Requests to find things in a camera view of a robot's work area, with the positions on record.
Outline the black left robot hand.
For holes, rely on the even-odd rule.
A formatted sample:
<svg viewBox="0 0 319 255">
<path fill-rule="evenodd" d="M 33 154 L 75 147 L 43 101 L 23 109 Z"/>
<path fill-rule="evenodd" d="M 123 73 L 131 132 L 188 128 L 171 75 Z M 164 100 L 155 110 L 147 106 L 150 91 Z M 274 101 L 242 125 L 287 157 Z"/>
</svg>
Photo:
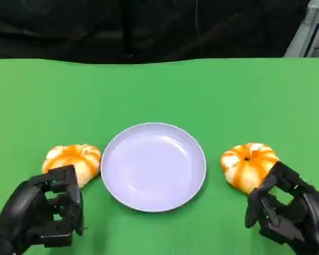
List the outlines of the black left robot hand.
<svg viewBox="0 0 319 255">
<path fill-rule="evenodd" d="M 83 198 L 75 168 L 67 165 L 16 187 L 0 213 L 0 254 L 68 247 L 74 232 L 84 232 Z"/>
</svg>

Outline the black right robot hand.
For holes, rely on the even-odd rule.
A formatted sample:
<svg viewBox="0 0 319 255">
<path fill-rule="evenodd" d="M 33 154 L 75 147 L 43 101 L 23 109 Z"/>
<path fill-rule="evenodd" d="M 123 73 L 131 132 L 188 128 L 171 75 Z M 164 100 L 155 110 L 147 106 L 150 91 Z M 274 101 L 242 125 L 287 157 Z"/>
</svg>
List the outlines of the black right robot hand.
<svg viewBox="0 0 319 255">
<path fill-rule="evenodd" d="M 248 195 L 245 227 L 259 223 L 262 236 L 295 254 L 319 254 L 319 191 L 277 161 Z"/>
</svg>

